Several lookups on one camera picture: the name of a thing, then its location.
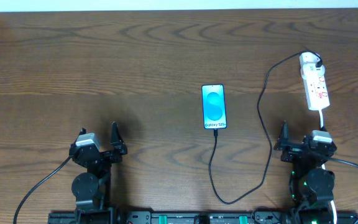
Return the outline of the blue Galaxy smartphone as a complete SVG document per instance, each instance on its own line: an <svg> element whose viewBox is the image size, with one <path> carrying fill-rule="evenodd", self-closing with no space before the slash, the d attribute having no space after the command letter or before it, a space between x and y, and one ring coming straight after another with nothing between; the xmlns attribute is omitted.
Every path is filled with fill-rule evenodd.
<svg viewBox="0 0 358 224"><path fill-rule="evenodd" d="M203 126L205 129L227 128L226 104L223 84L203 85Z"/></svg>

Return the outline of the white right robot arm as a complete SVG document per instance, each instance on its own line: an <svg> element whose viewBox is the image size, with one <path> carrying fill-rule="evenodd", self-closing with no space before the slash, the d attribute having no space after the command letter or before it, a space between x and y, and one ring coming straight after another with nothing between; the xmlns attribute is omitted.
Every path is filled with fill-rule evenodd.
<svg viewBox="0 0 358 224"><path fill-rule="evenodd" d="M305 135L301 143L293 143L284 123L274 149L282 152L281 161L293 165L289 189L295 206L281 216L281 222L333 223L335 175L322 168L337 150L331 135L322 127Z"/></svg>

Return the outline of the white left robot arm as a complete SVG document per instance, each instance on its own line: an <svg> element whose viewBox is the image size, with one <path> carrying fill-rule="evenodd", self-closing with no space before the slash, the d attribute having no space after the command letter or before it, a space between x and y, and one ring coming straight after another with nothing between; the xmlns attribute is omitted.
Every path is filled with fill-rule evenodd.
<svg viewBox="0 0 358 224"><path fill-rule="evenodd" d="M122 162L127 146L119 134L117 123L112 123L110 145L101 152L95 133L82 129L70 146L69 156L74 163L86 168L75 177L71 191L76 198L75 223L124 223L125 215L111 205L111 167Z"/></svg>

